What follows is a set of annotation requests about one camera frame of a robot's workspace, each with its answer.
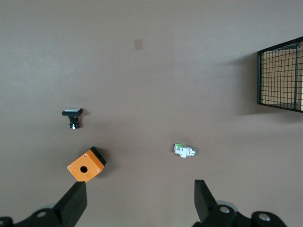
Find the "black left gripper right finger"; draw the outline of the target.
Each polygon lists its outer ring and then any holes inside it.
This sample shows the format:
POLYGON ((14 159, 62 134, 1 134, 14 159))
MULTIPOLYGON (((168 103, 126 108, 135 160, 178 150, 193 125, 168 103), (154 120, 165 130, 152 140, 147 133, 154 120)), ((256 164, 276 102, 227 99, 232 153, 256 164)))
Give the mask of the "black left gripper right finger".
POLYGON ((287 227, 270 212, 255 211, 248 218, 231 206, 219 205, 204 180, 195 180, 194 202, 200 221, 193 227, 287 227))

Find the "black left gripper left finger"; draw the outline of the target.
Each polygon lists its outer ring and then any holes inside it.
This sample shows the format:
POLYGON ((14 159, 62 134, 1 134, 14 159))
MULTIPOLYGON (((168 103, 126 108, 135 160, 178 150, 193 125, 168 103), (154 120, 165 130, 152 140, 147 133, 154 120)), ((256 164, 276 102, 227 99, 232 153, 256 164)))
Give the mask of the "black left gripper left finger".
POLYGON ((85 182, 76 182, 51 209, 40 209, 14 227, 75 227, 87 206, 85 182))

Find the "green push button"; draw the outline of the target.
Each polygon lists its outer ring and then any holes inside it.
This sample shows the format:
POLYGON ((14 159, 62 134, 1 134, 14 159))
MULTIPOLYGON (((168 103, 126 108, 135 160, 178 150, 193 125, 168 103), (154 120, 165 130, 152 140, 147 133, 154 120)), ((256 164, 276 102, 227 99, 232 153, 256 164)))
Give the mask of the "green push button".
POLYGON ((196 149, 188 147, 185 144, 175 143, 174 152, 182 158, 193 157, 196 155, 196 149))

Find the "black square push button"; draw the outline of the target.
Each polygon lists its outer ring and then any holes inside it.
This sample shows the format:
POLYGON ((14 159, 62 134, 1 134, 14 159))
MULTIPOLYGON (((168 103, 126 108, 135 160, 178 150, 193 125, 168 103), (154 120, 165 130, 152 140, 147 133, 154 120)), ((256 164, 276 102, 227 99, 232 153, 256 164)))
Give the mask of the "black square push button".
POLYGON ((82 113, 82 108, 66 108, 62 111, 62 116, 67 116, 69 118, 69 127, 75 130, 80 128, 79 116, 81 116, 82 113))

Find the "orange box with round hole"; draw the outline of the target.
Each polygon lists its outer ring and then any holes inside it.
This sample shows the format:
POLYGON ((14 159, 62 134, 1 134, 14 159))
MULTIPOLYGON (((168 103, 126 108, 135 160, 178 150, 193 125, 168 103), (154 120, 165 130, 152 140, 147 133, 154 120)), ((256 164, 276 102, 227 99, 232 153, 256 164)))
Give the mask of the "orange box with round hole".
POLYGON ((67 165, 66 169, 78 182, 87 183, 103 171, 106 163, 97 148, 91 147, 71 164, 67 165))

